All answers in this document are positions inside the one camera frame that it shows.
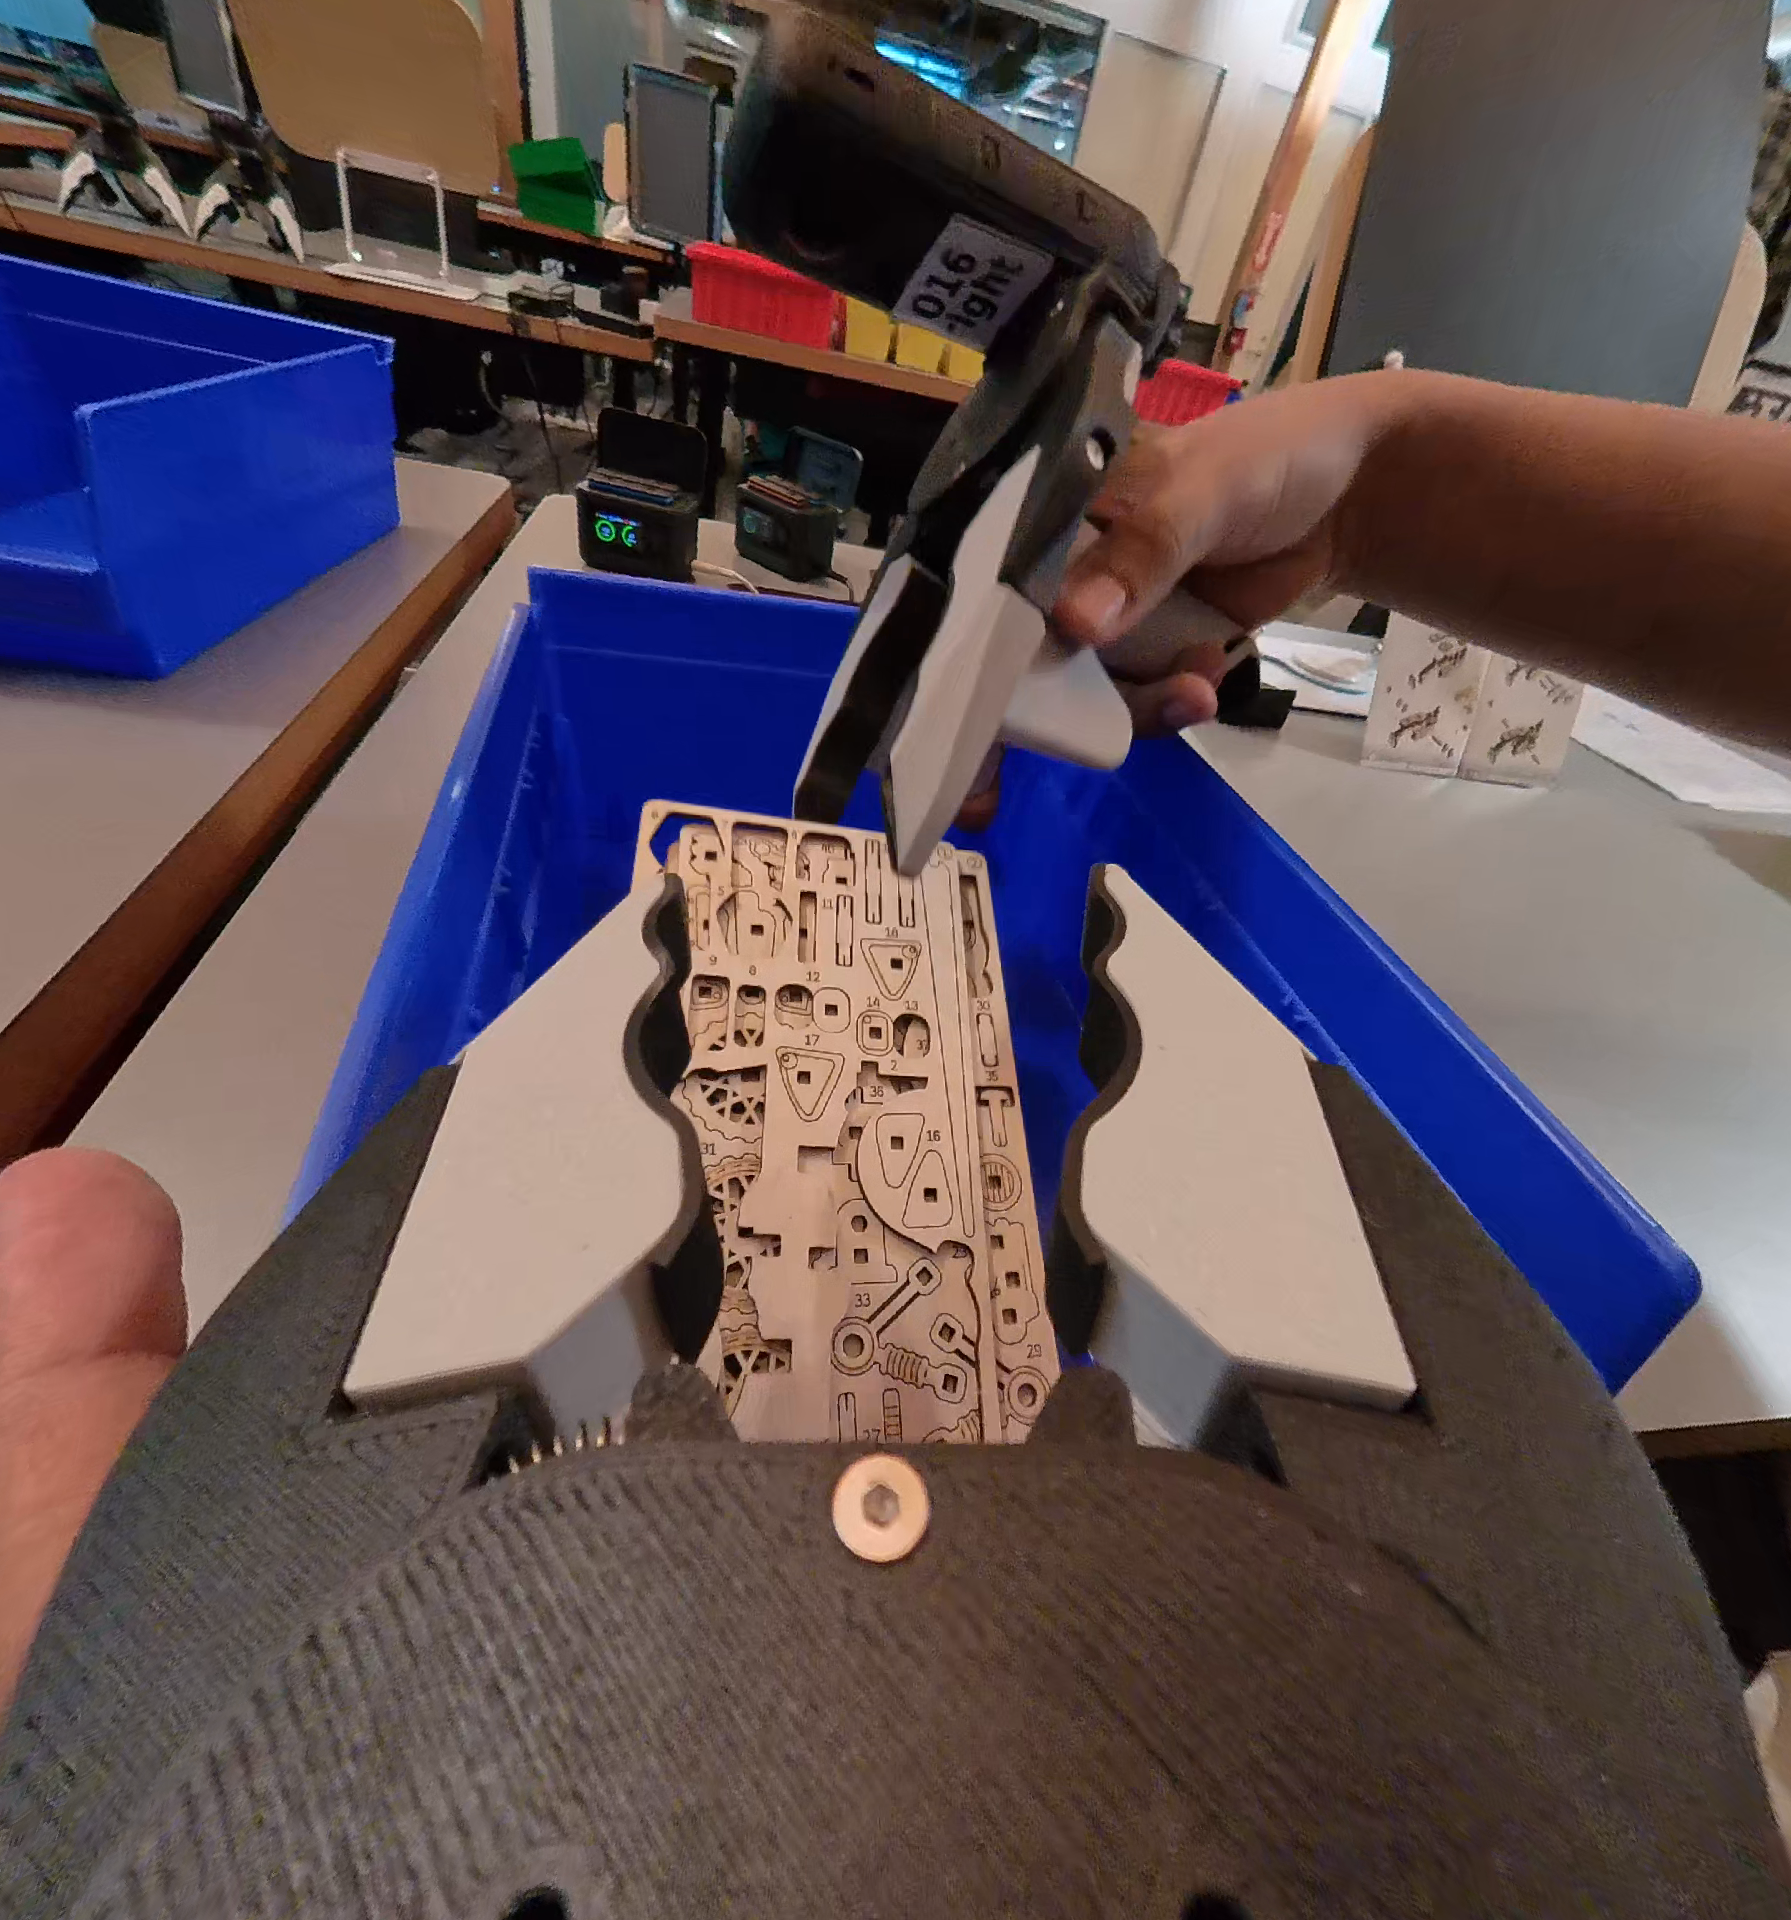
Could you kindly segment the white flat plate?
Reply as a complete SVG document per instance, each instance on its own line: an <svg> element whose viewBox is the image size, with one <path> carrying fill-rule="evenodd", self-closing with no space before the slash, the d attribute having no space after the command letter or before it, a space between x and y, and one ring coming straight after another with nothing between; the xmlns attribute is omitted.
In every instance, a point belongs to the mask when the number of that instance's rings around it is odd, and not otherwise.
<svg viewBox="0 0 1791 1920"><path fill-rule="evenodd" d="M1292 708L1368 717L1379 650L1349 645L1356 636L1276 622L1259 628L1264 687L1292 692Z"/></svg>

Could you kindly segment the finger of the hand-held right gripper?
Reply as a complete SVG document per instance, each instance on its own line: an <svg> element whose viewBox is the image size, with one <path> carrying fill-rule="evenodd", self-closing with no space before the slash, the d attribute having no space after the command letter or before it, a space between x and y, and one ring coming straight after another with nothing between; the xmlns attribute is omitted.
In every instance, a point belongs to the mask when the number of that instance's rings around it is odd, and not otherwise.
<svg viewBox="0 0 1791 1920"><path fill-rule="evenodd" d="M883 780L887 828L946 828L959 806L961 691L930 656L952 625L953 571L903 551L887 559L853 626L795 778L790 812L837 825L867 770Z"/></svg>
<svg viewBox="0 0 1791 1920"><path fill-rule="evenodd" d="M920 877L929 867L973 788L1017 678L1042 645L1045 612L1002 582L1040 464L1040 450L1026 450L961 532L946 612L887 746L887 836L902 877Z"/></svg>

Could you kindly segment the white papers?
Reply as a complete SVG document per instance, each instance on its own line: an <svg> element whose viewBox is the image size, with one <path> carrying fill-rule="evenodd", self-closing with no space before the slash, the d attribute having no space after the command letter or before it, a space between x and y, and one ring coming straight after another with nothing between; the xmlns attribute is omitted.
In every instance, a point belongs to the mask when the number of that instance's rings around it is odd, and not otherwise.
<svg viewBox="0 0 1791 1920"><path fill-rule="evenodd" d="M1617 694L1585 687L1573 739L1686 806L1791 818L1791 774Z"/></svg>

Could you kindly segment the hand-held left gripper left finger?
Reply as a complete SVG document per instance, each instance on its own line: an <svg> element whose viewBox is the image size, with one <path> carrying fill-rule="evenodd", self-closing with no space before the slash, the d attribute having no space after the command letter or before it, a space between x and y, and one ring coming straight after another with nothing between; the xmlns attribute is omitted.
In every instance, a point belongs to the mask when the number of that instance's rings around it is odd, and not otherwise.
<svg viewBox="0 0 1791 1920"><path fill-rule="evenodd" d="M550 1428L700 1355L722 1249L689 1070L683 883L640 883L460 1051L345 1376L363 1410L515 1388Z"/></svg>

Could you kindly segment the dark grey partition panel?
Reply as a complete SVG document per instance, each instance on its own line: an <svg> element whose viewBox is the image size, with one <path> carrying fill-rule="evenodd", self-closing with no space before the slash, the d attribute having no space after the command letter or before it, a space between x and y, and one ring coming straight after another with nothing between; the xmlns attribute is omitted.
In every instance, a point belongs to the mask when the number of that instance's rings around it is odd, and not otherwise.
<svg viewBox="0 0 1791 1920"><path fill-rule="evenodd" d="M1684 406L1759 138L1766 2L1398 2L1323 359Z"/></svg>

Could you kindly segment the red plastic bin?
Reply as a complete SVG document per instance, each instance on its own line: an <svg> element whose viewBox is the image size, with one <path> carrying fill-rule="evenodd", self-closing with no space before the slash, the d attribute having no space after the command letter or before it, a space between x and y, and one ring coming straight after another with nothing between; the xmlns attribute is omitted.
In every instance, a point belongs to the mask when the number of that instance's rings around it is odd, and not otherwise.
<svg viewBox="0 0 1791 1920"><path fill-rule="evenodd" d="M1247 393L1247 381L1187 359L1168 357L1137 384L1133 411L1140 422L1183 426L1219 413Z"/></svg>
<svg viewBox="0 0 1791 1920"><path fill-rule="evenodd" d="M821 282L760 253L715 242L684 249L695 323L829 350L837 296Z"/></svg>

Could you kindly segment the blue plastic bin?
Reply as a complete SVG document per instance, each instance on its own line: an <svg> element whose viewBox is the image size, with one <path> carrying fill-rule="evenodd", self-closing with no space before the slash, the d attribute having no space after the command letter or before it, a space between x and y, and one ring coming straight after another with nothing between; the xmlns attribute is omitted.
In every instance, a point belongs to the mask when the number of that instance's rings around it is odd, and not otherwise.
<svg viewBox="0 0 1791 1920"><path fill-rule="evenodd" d="M393 360L0 255L0 660L167 678L389 534Z"/></svg>
<svg viewBox="0 0 1791 1920"><path fill-rule="evenodd" d="M846 606L533 568L403 881L283 1221L628 890L642 808L785 817ZM1698 1302L1681 1252L1185 743L1114 774L1006 763L979 838L1042 1221L1075 1118L1093 867L1123 867L1309 1047L1349 1069L1619 1392Z"/></svg>

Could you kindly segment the green box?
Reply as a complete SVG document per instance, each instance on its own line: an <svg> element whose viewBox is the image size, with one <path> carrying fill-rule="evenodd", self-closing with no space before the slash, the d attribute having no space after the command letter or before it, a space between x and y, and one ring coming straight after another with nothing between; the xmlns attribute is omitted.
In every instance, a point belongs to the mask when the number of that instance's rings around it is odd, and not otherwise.
<svg viewBox="0 0 1791 1920"><path fill-rule="evenodd" d="M577 136L513 142L507 149L521 218L556 232L601 235L607 197Z"/></svg>

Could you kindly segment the dark tablet screen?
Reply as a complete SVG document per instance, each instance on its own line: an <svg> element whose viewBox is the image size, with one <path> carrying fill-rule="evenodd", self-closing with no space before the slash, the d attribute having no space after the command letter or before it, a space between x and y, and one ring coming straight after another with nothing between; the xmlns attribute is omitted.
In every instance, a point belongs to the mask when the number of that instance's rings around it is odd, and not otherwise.
<svg viewBox="0 0 1791 1920"><path fill-rule="evenodd" d="M632 226L677 247L720 242L715 89L638 61L623 103Z"/></svg>

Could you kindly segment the white printed box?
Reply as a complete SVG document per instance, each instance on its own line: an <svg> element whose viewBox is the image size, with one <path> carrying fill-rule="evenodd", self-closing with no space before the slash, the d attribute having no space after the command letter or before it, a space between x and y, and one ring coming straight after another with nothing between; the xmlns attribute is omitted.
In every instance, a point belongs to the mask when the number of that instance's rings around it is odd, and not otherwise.
<svg viewBox="0 0 1791 1920"><path fill-rule="evenodd" d="M1459 778L1482 698L1488 650L1389 612L1368 694L1362 763Z"/></svg>
<svg viewBox="0 0 1791 1920"><path fill-rule="evenodd" d="M1539 789L1569 754L1585 687L1549 669L1488 654L1459 778Z"/></svg>

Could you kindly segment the person's right hand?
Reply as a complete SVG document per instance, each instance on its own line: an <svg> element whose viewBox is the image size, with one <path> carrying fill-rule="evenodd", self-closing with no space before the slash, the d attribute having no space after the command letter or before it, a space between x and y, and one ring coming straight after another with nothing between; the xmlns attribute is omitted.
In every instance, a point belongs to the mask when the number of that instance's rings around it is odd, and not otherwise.
<svg viewBox="0 0 1791 1920"><path fill-rule="evenodd" d="M1417 395L1417 378L1391 366L1143 426L1114 458L1086 515L1096 540L1075 546L1052 622L1101 656L1137 732L1212 720L1257 626L1303 602L1380 596L1362 553L1366 481ZM1229 636L1129 666L1129 638L1176 591Z"/></svg>

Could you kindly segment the black charging case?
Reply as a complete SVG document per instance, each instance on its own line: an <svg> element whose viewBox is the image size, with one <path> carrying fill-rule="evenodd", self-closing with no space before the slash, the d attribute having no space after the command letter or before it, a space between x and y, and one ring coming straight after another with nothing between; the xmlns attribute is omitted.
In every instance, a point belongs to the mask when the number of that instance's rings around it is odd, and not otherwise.
<svg viewBox="0 0 1791 1920"><path fill-rule="evenodd" d="M803 426L789 429L780 461L747 473L738 484L738 556L789 582L846 583L834 570L834 551L862 470L857 446Z"/></svg>
<svg viewBox="0 0 1791 1920"><path fill-rule="evenodd" d="M708 443L689 422L605 406L594 464L574 493L579 563L691 583L708 467Z"/></svg>

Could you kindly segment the person's right forearm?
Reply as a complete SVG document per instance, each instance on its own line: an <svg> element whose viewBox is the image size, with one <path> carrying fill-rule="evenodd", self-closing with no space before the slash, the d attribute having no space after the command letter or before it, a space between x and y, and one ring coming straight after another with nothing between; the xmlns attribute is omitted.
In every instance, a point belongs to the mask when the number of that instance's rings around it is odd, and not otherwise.
<svg viewBox="0 0 1791 1920"><path fill-rule="evenodd" d="M1358 451L1343 587L1791 757L1791 425L1430 372L1315 398Z"/></svg>

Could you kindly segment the small black box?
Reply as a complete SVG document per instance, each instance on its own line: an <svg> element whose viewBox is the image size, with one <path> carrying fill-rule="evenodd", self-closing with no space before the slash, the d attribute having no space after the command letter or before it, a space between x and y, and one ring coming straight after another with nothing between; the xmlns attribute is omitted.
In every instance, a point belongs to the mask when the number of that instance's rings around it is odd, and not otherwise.
<svg viewBox="0 0 1791 1920"><path fill-rule="evenodd" d="M1255 638L1242 636L1224 656L1226 672L1216 684L1216 722L1250 732L1279 732L1292 714L1296 692L1268 684Z"/></svg>

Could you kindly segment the spare hand-held gripper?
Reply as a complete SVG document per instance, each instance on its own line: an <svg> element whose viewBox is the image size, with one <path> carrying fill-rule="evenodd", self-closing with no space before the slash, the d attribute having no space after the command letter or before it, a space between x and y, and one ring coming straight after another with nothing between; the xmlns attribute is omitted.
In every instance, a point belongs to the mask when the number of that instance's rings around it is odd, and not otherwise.
<svg viewBox="0 0 1791 1920"><path fill-rule="evenodd" d="M103 117L80 133L57 173L55 210L124 206L143 223L190 238L187 205L163 159L128 117Z"/></svg>
<svg viewBox="0 0 1791 1920"><path fill-rule="evenodd" d="M224 149L191 209L190 235L204 242L213 229L251 221L266 245L305 265L305 245L283 171L257 147Z"/></svg>

